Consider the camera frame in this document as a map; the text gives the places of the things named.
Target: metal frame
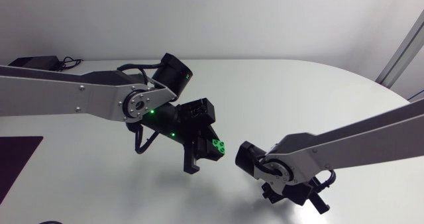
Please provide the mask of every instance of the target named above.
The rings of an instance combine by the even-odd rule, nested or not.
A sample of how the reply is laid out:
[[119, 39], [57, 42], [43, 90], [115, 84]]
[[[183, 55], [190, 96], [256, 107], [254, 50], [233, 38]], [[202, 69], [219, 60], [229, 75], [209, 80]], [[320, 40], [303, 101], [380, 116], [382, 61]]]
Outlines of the metal frame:
[[391, 88], [424, 45], [424, 11], [420, 14], [376, 82]]

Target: silver aluminum arm segment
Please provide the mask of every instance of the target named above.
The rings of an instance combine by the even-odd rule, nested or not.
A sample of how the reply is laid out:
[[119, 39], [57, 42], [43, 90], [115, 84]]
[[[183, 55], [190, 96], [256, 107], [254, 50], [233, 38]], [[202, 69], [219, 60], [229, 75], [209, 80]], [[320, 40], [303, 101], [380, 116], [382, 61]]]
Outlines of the silver aluminum arm segment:
[[[321, 135], [288, 135], [268, 152], [246, 141], [236, 165], [266, 182], [264, 197], [272, 203], [310, 199], [324, 213], [329, 207], [318, 193], [335, 181], [334, 169], [423, 156], [423, 127], [424, 99]], [[315, 175], [323, 170], [331, 177], [321, 183]]]
[[0, 66], [0, 116], [87, 113], [133, 123], [176, 98], [159, 82], [142, 81], [120, 71], [71, 75]]

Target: cable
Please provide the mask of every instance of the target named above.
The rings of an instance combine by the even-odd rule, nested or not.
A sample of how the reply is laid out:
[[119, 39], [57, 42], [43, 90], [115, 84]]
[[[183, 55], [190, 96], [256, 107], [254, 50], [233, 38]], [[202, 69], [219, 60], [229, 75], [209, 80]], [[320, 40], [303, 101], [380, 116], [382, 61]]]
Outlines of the cable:
[[153, 65], [145, 65], [145, 64], [124, 64], [122, 66], [120, 66], [119, 68], [117, 68], [118, 71], [123, 72], [125, 70], [129, 70], [129, 69], [138, 69], [140, 70], [141, 74], [143, 75], [143, 80], [144, 80], [144, 84], [147, 85], [147, 74], [143, 69], [156, 69], [156, 68], [160, 68], [161, 66], [163, 66], [164, 64], [159, 63], [159, 64], [153, 64]]
[[416, 93], [415, 95], [411, 96], [411, 98], [409, 98], [409, 99], [408, 99], [408, 101], [409, 101], [410, 99], [412, 99], [412, 98], [416, 97], [417, 95], [419, 95], [419, 94], [423, 93], [423, 91], [424, 91], [424, 89], [423, 89], [422, 91], [420, 91], [419, 93]]
[[319, 182], [317, 178], [314, 177], [314, 180], [317, 183], [319, 183], [319, 185], [313, 189], [313, 191], [316, 192], [317, 194], [323, 191], [325, 188], [330, 188], [330, 185], [336, 181], [336, 172], [334, 172], [334, 170], [329, 170], [329, 171], [331, 173], [330, 178], [327, 179], [327, 181], [323, 182], [322, 184]]
[[62, 223], [58, 221], [43, 221], [42, 223], [39, 223], [39, 224], [62, 224]]
[[159, 132], [155, 131], [149, 139], [147, 139], [146, 143], [142, 146], [141, 145], [141, 135], [139, 137], [137, 137], [136, 134], [136, 144], [135, 144], [135, 152], [137, 152], [137, 154], [142, 154], [144, 153], [147, 148], [152, 144], [152, 142], [154, 141], [154, 139], [159, 135]]
[[[82, 62], [82, 61], [83, 61], [82, 59], [73, 59], [73, 58], [71, 58], [71, 57], [69, 57], [69, 56], [66, 56], [66, 57], [62, 60], [62, 62], [60, 62], [60, 64], [59, 64], [59, 67], [58, 67], [57, 71], [61, 72], [61, 71], [63, 71], [63, 70], [69, 70], [69, 69], [71, 69], [71, 68], [75, 68], [76, 66], [78, 66], [79, 64], [81, 64], [81, 62]], [[74, 64], [74, 65], [72, 65], [72, 66], [66, 66], [66, 64], [67, 64], [67, 63], [70, 63], [70, 62], [75, 62], [75, 64]]]
[[250, 147], [248, 150], [249, 150], [250, 157], [253, 160], [255, 167], [257, 167], [260, 171], [267, 173], [267, 174], [271, 174], [271, 175], [283, 176], [281, 171], [279, 171], [277, 169], [275, 169], [275, 170], [269, 169], [269, 168], [265, 167], [263, 164], [261, 164], [259, 162], [259, 160], [257, 159], [256, 154], [255, 154], [252, 147]]
[[118, 71], [124, 71], [124, 70], [128, 70], [128, 69], [156, 69], [156, 68], [160, 68], [161, 66], [164, 66], [165, 64], [163, 63], [158, 63], [158, 64], [152, 64], [152, 65], [147, 65], [147, 64], [124, 64], [122, 66], [120, 66], [119, 68], [117, 68]]

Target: black plastic housing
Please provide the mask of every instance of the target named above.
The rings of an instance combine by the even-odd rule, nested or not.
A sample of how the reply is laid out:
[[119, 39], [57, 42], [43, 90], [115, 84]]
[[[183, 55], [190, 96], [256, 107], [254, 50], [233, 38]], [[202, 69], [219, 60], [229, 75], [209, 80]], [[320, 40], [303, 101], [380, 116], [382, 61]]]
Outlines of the black plastic housing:
[[169, 53], [165, 54], [161, 63], [164, 66], [158, 68], [152, 78], [173, 91], [177, 95], [177, 98], [173, 101], [176, 101], [193, 76], [193, 72], [178, 58]]
[[257, 156], [265, 155], [265, 151], [245, 141], [240, 145], [240, 148], [238, 149], [236, 155], [236, 165], [253, 177], [254, 161], [252, 159], [252, 156], [250, 155], [250, 148], [253, 148], [253, 151]]

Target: white table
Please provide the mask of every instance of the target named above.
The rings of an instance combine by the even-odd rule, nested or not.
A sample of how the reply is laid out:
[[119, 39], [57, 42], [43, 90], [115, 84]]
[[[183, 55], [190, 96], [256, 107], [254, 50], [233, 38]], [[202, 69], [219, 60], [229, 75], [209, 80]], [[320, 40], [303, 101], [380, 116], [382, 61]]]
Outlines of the white table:
[[[84, 62], [69, 73], [114, 70], [126, 62]], [[0, 136], [44, 136], [1, 204], [0, 223], [420, 223], [424, 219], [424, 158], [337, 170], [337, 181], [321, 192], [331, 206], [324, 215], [309, 201], [303, 207], [288, 200], [272, 205], [262, 198], [263, 182], [235, 166], [235, 155], [245, 140], [268, 150], [290, 133], [319, 134], [407, 104], [400, 96], [366, 78], [313, 62], [184, 62], [194, 76], [178, 103], [207, 97], [214, 104], [213, 127], [226, 144], [222, 159], [200, 160], [201, 170], [189, 175], [182, 170], [182, 145], [159, 136], [137, 155], [133, 134], [120, 122], [84, 114], [0, 117]], [[151, 132], [146, 129], [144, 137]]]

